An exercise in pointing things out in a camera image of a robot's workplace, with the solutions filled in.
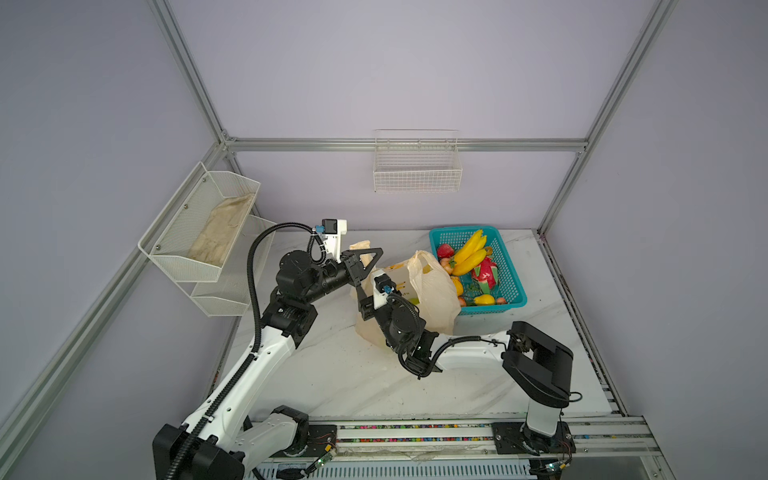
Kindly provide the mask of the cream banana print plastic bag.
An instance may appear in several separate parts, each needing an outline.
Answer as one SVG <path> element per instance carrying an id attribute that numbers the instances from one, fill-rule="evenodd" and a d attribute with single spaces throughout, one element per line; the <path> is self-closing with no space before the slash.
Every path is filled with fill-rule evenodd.
<path id="1" fill-rule="evenodd" d="M 426 329 L 453 335 L 455 321 L 461 312 L 456 289 L 450 275 L 437 258 L 425 250 L 417 250 L 407 260 L 383 266 L 377 263 L 373 272 L 362 282 L 367 296 L 373 293 L 373 274 L 382 270 L 396 284 L 404 298 L 419 309 Z"/>

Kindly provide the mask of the teal plastic fruit basket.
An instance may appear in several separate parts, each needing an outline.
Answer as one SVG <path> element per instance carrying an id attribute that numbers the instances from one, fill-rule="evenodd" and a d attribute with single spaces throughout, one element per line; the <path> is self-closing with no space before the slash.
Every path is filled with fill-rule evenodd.
<path id="1" fill-rule="evenodd" d="M 500 314 L 527 304 L 527 294 L 497 228 L 442 227 L 430 231 L 429 241 L 456 287 L 462 315 Z"/>

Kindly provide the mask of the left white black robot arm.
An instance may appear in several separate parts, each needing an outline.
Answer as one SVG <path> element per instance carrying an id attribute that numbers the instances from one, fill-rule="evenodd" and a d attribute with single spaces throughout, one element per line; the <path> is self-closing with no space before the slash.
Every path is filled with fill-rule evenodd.
<path id="1" fill-rule="evenodd" d="M 309 417 L 281 405 L 266 420 L 246 424 L 266 383 L 311 329 L 316 300 L 358 287 L 382 257 L 380 248 L 347 250 L 314 263 L 301 250 L 285 254 L 276 287 L 249 350 L 214 392 L 179 426 L 164 425 L 152 442 L 159 479 L 241 479 L 275 454 L 300 455 L 310 444 Z"/>

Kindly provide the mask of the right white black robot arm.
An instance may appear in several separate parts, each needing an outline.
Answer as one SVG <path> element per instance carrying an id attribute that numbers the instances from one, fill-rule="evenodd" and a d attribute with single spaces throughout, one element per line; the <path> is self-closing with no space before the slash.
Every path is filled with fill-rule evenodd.
<path id="1" fill-rule="evenodd" d="M 504 371 L 528 397 L 518 447 L 532 455 L 573 452 L 561 416 L 573 402 L 574 354 L 563 343 L 524 321 L 485 336 L 432 332 L 417 307 L 395 291 L 360 291 L 358 310 L 364 321 L 376 322 L 400 366 L 418 379 L 457 369 Z"/>

